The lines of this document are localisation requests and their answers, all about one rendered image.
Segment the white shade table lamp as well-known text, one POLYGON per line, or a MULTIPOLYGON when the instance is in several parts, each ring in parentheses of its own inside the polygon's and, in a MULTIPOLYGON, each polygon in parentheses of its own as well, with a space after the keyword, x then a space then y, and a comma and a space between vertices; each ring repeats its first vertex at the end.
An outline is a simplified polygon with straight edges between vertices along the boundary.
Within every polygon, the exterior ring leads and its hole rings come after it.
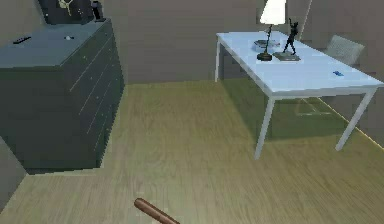
POLYGON ((268 53, 268 46, 271 36, 271 30, 274 25, 285 23, 285 5, 286 0, 267 0, 262 12, 260 22, 268 26, 266 47, 262 53, 257 55, 260 61, 271 61, 272 55, 268 53))

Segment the brown baseball bat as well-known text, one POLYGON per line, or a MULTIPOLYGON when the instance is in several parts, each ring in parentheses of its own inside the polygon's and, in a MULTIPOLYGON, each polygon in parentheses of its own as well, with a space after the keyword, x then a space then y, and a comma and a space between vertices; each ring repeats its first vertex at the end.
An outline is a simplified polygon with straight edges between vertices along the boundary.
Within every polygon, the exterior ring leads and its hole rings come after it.
POLYGON ((152 205, 148 201, 143 198, 137 198, 134 201, 134 206, 138 208, 140 211, 154 218, 156 221, 161 224, 180 224, 177 220, 158 209, 156 206, 152 205))

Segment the white table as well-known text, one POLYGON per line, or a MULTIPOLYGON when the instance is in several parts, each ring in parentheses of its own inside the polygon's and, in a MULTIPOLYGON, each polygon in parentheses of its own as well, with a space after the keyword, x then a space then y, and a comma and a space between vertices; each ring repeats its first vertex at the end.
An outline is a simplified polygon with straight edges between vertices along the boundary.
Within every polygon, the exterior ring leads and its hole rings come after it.
POLYGON ((261 155, 275 102, 283 99, 362 94, 360 105, 339 139, 341 150, 378 88, 384 83, 301 42, 296 44, 298 61, 276 58, 263 62, 257 55, 263 50, 255 45, 267 34, 259 32, 224 32, 217 35, 216 52, 226 50, 268 97, 254 157, 261 155), (339 71, 344 76, 336 76, 339 71))

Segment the black figure statue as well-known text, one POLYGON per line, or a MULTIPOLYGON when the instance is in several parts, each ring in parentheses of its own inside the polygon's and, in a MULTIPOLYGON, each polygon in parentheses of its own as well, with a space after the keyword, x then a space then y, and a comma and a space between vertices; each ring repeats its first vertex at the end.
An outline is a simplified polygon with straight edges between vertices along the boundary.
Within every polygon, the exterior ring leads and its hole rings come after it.
POLYGON ((298 34, 298 23, 289 21, 290 25, 290 34, 286 41, 284 50, 282 52, 275 52, 274 56, 280 61, 298 61, 299 57, 296 55, 296 49, 294 47, 295 36, 298 34), (287 51, 288 46, 291 46, 293 52, 289 53, 287 51))

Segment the pale grey chair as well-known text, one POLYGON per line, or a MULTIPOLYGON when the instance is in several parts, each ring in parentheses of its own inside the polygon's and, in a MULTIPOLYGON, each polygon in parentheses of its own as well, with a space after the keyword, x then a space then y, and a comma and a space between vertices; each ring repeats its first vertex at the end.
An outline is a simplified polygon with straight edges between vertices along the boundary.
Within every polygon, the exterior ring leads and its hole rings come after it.
POLYGON ((346 65, 355 65, 363 49, 362 44, 333 35, 324 53, 346 65))

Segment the dark grey chest of drawers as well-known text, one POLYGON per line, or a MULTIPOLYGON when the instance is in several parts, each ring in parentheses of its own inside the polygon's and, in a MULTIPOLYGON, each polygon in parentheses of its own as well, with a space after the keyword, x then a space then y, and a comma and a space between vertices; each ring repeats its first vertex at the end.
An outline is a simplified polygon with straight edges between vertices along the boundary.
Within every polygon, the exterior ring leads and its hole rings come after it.
POLYGON ((98 168, 123 91, 110 20, 49 25, 0 47, 0 137, 30 174, 98 168))

